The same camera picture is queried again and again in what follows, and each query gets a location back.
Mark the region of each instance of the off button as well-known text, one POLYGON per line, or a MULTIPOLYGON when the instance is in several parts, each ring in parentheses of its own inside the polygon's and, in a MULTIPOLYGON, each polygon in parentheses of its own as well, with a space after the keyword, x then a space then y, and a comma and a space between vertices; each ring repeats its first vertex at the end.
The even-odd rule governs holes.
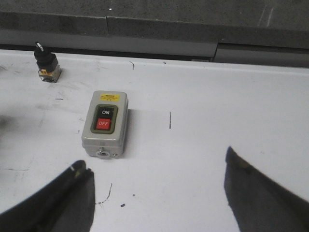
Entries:
POLYGON ((97 130, 108 131, 111 127, 111 120, 109 118, 99 118, 97 122, 97 130))

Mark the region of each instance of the gray switch enclosure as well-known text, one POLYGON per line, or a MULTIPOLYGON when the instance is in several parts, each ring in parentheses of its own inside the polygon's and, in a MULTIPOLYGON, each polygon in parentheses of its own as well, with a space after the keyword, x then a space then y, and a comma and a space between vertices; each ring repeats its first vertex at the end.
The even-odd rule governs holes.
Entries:
POLYGON ((82 145, 88 155, 101 159, 118 158, 122 155, 127 109, 126 93, 115 91, 93 93, 82 134, 82 145))

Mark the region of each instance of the black on button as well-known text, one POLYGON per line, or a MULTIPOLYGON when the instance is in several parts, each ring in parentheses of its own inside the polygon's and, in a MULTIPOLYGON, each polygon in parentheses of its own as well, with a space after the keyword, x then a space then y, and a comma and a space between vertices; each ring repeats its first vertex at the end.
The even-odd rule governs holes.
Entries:
POLYGON ((110 118, 113 116, 113 108, 110 107, 100 107, 98 109, 98 118, 110 118))

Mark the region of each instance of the dark object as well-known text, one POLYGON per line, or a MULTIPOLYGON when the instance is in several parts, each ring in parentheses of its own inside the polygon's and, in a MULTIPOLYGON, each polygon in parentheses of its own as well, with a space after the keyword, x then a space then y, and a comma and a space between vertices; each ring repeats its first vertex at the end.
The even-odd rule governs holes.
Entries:
POLYGON ((308 232, 309 203, 263 175, 229 147, 225 193, 241 232, 308 232))
POLYGON ((61 69, 54 53, 48 47, 43 48, 39 42, 35 42, 34 57, 39 67, 39 76, 42 81, 57 82, 61 69))
POLYGON ((94 173, 83 160, 0 215, 1 232, 89 232, 95 210, 94 173))

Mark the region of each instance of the white workbench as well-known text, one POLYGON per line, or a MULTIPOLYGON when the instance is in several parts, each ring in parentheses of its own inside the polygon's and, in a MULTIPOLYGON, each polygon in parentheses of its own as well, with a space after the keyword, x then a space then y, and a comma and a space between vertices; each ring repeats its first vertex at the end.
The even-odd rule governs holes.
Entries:
POLYGON ((45 83, 32 52, 0 51, 0 212, 85 160, 97 202, 112 183, 109 199, 96 206, 92 232, 237 232, 223 188, 230 145, 309 200, 308 69, 57 58, 63 73, 58 83, 45 83), (122 159, 92 158, 82 148, 95 90, 128 94, 122 159))

